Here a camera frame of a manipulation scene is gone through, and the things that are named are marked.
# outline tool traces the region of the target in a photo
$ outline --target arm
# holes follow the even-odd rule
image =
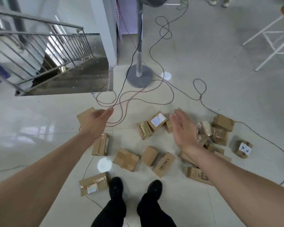
[[[171,121],[176,144],[208,176],[246,226],[284,226],[284,187],[199,146],[197,128],[185,113],[175,110]]]
[[[113,109],[89,114],[80,132],[0,183],[0,227],[39,226],[83,153],[102,134]]]

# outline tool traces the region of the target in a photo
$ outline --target cardboard box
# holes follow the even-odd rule
[[[199,168],[188,167],[186,177],[213,186],[213,183]]]
[[[77,119],[79,120],[80,126],[83,126],[86,116],[93,111],[95,111],[95,109],[94,107],[91,107],[90,109],[87,109],[86,111],[77,115]]]
[[[139,134],[143,140],[153,135],[153,132],[151,128],[149,127],[147,121],[137,123],[137,127],[138,127]]]
[[[225,156],[223,154],[220,154],[219,152],[216,152],[216,151],[214,152],[214,154],[231,163],[231,158],[230,157],[227,157],[227,156]]]
[[[194,165],[197,165],[192,159],[190,159],[187,154],[185,154],[184,152],[180,151],[180,154],[179,154],[179,158],[189,162],[189,163],[192,163]]]
[[[174,160],[176,158],[169,152],[166,153],[166,155],[159,161],[157,166],[154,168],[154,173],[159,177],[162,178],[168,169],[173,164]]]
[[[205,134],[207,134],[208,136],[213,135],[213,130],[211,129],[211,125],[208,121],[203,121],[200,124],[201,124]]]
[[[79,181],[81,197],[108,187],[108,172]]]
[[[234,125],[235,125],[235,121],[223,115],[217,115],[213,119],[213,127],[216,127],[219,129],[223,129],[226,131],[233,131]]]
[[[167,121],[167,118],[160,111],[158,111],[149,120],[147,120],[148,125],[151,127],[153,132],[155,132],[160,127],[162,127],[166,121]]]
[[[228,131],[219,128],[213,129],[213,142],[222,146],[227,146]]]
[[[200,146],[204,146],[209,142],[209,137],[206,134],[197,134],[197,140]]]
[[[243,159],[247,159],[251,149],[253,148],[253,145],[245,140],[242,140],[239,142],[238,149],[235,150],[235,154]]]
[[[93,144],[93,149],[91,155],[107,156],[109,136],[107,133],[103,133],[95,143]]]
[[[216,151],[216,152],[219,152],[220,154],[224,154],[224,149],[219,148],[219,147],[217,147],[217,146],[215,146],[215,145],[213,145],[213,144],[208,144],[208,145],[206,146],[206,149],[207,149],[209,152],[212,152],[212,153],[214,153],[214,152]]]
[[[167,120],[165,125],[166,125],[167,132],[168,132],[169,134],[171,134],[171,133],[174,132],[173,124],[171,123],[170,120]]]
[[[120,148],[118,151],[115,159],[113,160],[114,164],[117,164],[123,169],[129,170],[133,172],[136,168],[136,165],[139,161],[139,157],[129,153],[128,151],[124,150],[123,148]]]
[[[154,148],[148,146],[141,156],[141,162],[145,163],[147,166],[151,166],[157,155],[158,152]]]

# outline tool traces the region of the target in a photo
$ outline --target glossy white floor tile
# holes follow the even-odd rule
[[[189,0],[186,14],[170,24],[172,38],[162,39],[153,47],[152,56],[165,71],[172,74],[169,82],[175,87],[191,98],[199,99],[193,80],[202,79],[207,85],[207,91],[202,97],[204,105],[246,123],[284,149],[284,63],[274,57],[260,71],[254,72],[272,51],[263,38],[241,46],[280,15],[283,3],[281,0],[232,0],[227,9],[222,8],[221,3],[222,0],[212,7],[204,0]],[[175,10],[175,6],[156,9],[144,7],[143,60],[157,75],[162,73],[162,68],[149,55],[149,49],[160,38],[161,27],[155,23],[155,18],[163,15],[171,21],[181,13]],[[165,24],[163,18],[157,21]],[[131,38],[123,36],[119,63],[114,69],[114,91],[117,96],[134,51]],[[144,91],[160,84],[158,77],[154,76],[154,80]],[[195,85],[200,92],[205,90],[200,80]],[[149,119],[158,110],[168,115],[181,107],[196,122],[212,120],[214,113],[204,108],[200,101],[190,99],[173,87],[172,90],[174,93],[167,84],[162,83],[154,91],[134,96],[137,89],[125,82],[121,94],[132,92],[125,93],[120,99],[125,101],[122,103],[123,116],[120,106],[116,105],[109,120],[111,123],[106,128],[110,135],[108,159],[113,160],[120,147],[141,155],[148,145],[160,153],[178,155],[179,149],[172,135],[164,128],[146,140],[141,140],[138,135],[136,123]],[[77,114],[90,107],[105,108],[98,105],[88,93],[26,97],[14,97],[13,94],[13,90],[0,84],[0,170],[21,167],[0,172],[0,181],[75,135],[79,130]],[[131,97],[134,99],[130,100],[124,117],[127,100]],[[104,103],[113,102],[114,98],[113,92],[99,95],[99,100]],[[246,160],[232,152],[233,143],[239,138],[254,145],[252,154]],[[231,157],[234,164],[276,183],[284,180],[284,153],[245,125],[235,125],[225,150],[225,155]],[[84,177],[98,174],[97,164],[103,157],[91,158],[91,150],[87,150],[71,172],[41,226],[90,226],[101,211],[97,204],[104,207],[109,201],[108,190],[88,195],[97,204],[80,197],[78,181],[86,169]],[[177,226],[244,226],[214,187],[185,177],[187,166],[176,158],[162,178],[164,189],[159,204]],[[124,181],[124,199],[127,204],[124,226],[140,226],[136,205],[148,184],[157,177],[151,168],[141,162],[135,172],[113,164],[110,174],[120,176]]]

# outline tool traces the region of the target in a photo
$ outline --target fan stand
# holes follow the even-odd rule
[[[145,88],[153,80],[153,71],[142,65],[142,13],[143,4],[137,0],[138,14],[138,48],[137,48],[137,64],[131,66],[127,72],[127,80],[129,84],[136,88]]]

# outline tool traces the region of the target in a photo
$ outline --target sneaker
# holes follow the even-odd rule
[[[156,199],[156,201],[159,200],[161,197],[163,190],[162,182],[159,180],[154,180],[148,187],[147,193],[151,193],[153,197]]]
[[[114,177],[109,183],[109,195],[111,199],[122,198],[123,183],[121,178]]]

